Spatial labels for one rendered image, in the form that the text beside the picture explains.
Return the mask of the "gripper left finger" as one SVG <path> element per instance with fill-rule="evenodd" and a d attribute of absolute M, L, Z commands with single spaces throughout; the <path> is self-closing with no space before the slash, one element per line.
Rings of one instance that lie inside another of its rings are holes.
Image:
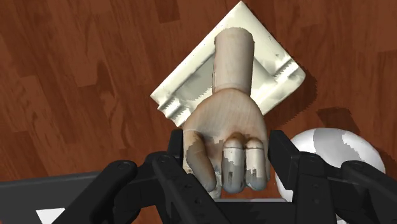
<path fill-rule="evenodd" d="M 163 224 L 230 224 L 215 201 L 182 167 L 183 132 L 173 130 L 167 151 L 149 154 L 140 166 L 108 164 L 52 224 L 133 224 L 155 206 Z"/>

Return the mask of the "dark grey flat object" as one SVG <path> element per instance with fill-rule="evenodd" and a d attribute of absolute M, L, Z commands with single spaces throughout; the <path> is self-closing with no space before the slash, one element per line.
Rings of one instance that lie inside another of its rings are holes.
<path fill-rule="evenodd" d="M 0 222 L 42 224 L 66 208 L 99 173 L 84 172 L 45 178 L 0 181 Z"/>

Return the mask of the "wooden mannequin hand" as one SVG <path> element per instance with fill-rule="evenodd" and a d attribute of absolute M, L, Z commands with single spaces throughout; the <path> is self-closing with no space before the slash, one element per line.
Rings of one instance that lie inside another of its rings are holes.
<path fill-rule="evenodd" d="M 214 199 L 260 191 L 270 179 L 267 128 L 252 100 L 254 40 L 232 27 L 214 39 L 212 94 L 183 125 L 183 169 Z"/>

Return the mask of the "cream square dish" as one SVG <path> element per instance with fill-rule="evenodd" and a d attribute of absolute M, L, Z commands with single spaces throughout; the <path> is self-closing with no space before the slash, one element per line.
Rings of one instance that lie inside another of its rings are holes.
<path fill-rule="evenodd" d="M 225 28 L 241 27 L 254 40 L 251 98 L 263 114 L 281 103 L 304 81 L 305 72 L 239 1 L 208 35 L 151 93 L 157 109 L 181 126 L 198 104 L 212 94 L 214 39 Z"/>

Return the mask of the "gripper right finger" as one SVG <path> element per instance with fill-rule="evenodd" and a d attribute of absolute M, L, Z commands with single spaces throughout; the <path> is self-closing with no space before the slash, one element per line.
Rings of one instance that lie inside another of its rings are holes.
<path fill-rule="evenodd" d="M 268 158 L 293 191 L 295 224 L 397 224 L 397 181 L 370 164 L 349 160 L 336 168 L 299 151 L 281 130 L 270 132 Z"/>

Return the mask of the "white round object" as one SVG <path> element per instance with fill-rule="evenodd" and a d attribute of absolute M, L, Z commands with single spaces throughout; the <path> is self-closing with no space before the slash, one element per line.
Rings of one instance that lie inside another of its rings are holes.
<path fill-rule="evenodd" d="M 343 162 L 359 160 L 366 162 L 386 174 L 386 169 L 378 151 L 365 139 L 356 134 L 342 129 L 317 128 L 306 130 L 291 142 L 299 151 L 315 153 L 327 164 L 336 168 Z M 293 191 L 284 188 L 276 174 L 277 187 L 285 199 L 284 205 L 291 207 L 293 224 L 295 224 L 295 205 L 292 203 Z"/>

